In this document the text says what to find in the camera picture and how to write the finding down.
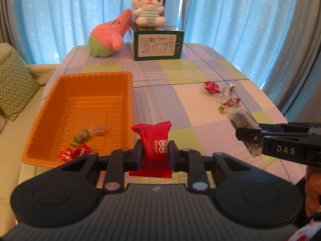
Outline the right hand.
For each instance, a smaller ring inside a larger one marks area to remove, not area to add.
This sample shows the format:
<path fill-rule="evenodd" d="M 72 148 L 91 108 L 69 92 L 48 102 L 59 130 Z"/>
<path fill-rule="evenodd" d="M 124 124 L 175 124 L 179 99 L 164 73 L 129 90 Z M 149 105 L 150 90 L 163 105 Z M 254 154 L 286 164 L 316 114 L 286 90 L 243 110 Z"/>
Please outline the right hand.
<path fill-rule="evenodd" d="M 321 175 L 320 173 L 313 173 L 312 168 L 307 166 L 305 180 L 305 193 L 307 195 L 305 212 L 308 217 L 311 217 L 316 213 L 320 205 Z"/>

